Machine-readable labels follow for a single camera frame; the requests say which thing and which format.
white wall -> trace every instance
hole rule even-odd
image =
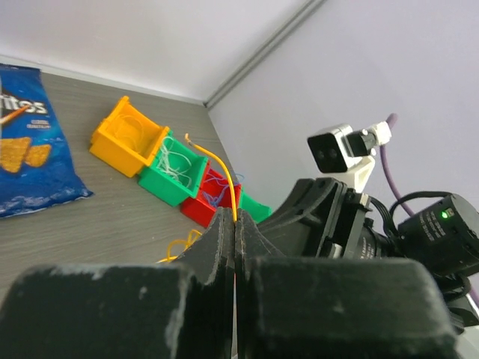
[[[210,111],[246,191],[277,207],[320,175],[309,135],[396,112],[388,159],[401,192],[452,191],[479,209],[478,19],[474,0],[327,1]],[[365,191],[394,201],[380,165]]]
[[[301,3],[3,1],[0,55],[205,100]]]

doritos bag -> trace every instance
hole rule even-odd
[[[91,195],[75,174],[40,71],[0,64],[0,218]]]

wooden tabletop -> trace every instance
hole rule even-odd
[[[196,143],[226,159],[200,105],[43,74],[43,84],[67,137],[77,174],[95,195],[42,212],[0,219],[0,298],[15,277],[42,263],[155,263],[173,239],[202,230],[88,152],[91,134],[127,95],[151,120],[186,132]]]

yellow wire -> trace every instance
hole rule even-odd
[[[164,262],[171,262],[172,260],[175,260],[178,258],[178,256],[172,256],[171,255],[171,249],[173,248],[174,245],[184,245],[186,251],[193,243],[196,242],[198,238],[200,238],[201,232],[199,230],[190,230],[188,234],[188,239],[175,239],[174,241],[171,241],[170,244],[168,245],[168,248],[166,249],[166,258],[163,258],[162,260],[159,260],[157,263],[164,263]]]
[[[237,214],[237,200],[234,195],[234,185],[233,185],[233,180],[231,179],[230,171],[226,167],[225,163],[213,152],[210,152],[209,150],[205,150],[202,146],[198,146],[197,144],[194,144],[190,139],[189,135],[185,134],[185,140],[188,142],[190,146],[193,146],[196,150],[206,154],[207,156],[211,157],[212,159],[215,159],[221,166],[223,171],[225,172],[226,178],[228,180],[228,186],[230,187],[230,193],[231,193],[231,209],[233,210],[233,222],[236,223],[238,219],[238,214]]]
[[[234,195],[234,185],[233,185],[233,179],[231,178],[230,171],[228,170],[228,167],[226,167],[225,163],[213,152],[210,152],[209,150],[204,149],[201,146],[198,146],[197,144],[194,144],[190,139],[189,135],[185,134],[185,140],[188,142],[190,146],[193,146],[196,150],[206,154],[207,156],[211,157],[212,159],[216,160],[220,166],[222,166],[223,171],[225,172],[226,179],[228,180],[228,186],[230,188],[230,195],[231,195],[231,210],[233,211],[233,222],[237,222],[238,219],[238,214],[237,214],[237,199],[236,196]],[[174,245],[185,245],[185,251],[193,244],[195,241],[201,236],[201,232],[197,230],[190,230],[188,234],[188,239],[175,239],[172,241],[166,250],[166,258],[163,258],[162,260],[159,260],[157,263],[164,263],[164,262],[171,262],[172,260],[175,260],[178,258],[178,256],[172,256],[171,255],[171,249],[173,248]]]

purple string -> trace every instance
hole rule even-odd
[[[389,128],[392,129],[397,121],[397,114],[390,114],[386,123],[389,125]],[[392,190],[393,195],[396,197],[396,200],[401,199],[401,194],[397,189],[396,183],[392,179],[391,170],[389,169],[388,158],[386,157],[386,146],[382,145],[379,148],[379,154],[381,155],[381,163],[382,163],[382,170],[384,171],[384,175],[386,176],[386,180],[388,181],[389,187]],[[414,215],[411,207],[409,207],[406,203],[402,203],[401,207],[406,211],[406,213],[411,217]]]
[[[233,185],[239,185],[245,179],[245,177],[242,174],[234,174],[234,175],[236,177],[241,177],[241,180],[240,181],[233,181]],[[205,200],[207,200],[207,202],[210,206],[218,208],[220,202],[222,201],[223,197],[225,196],[226,189],[229,187],[229,185],[228,185],[228,181],[225,178],[223,178],[223,177],[218,178],[218,177],[215,177],[215,176],[211,176],[209,179],[206,179],[204,182],[210,182],[210,181],[213,181],[213,180],[215,180],[218,185],[223,187],[221,193],[219,194],[218,197],[214,197],[211,194],[204,192],[203,197],[204,197]]]

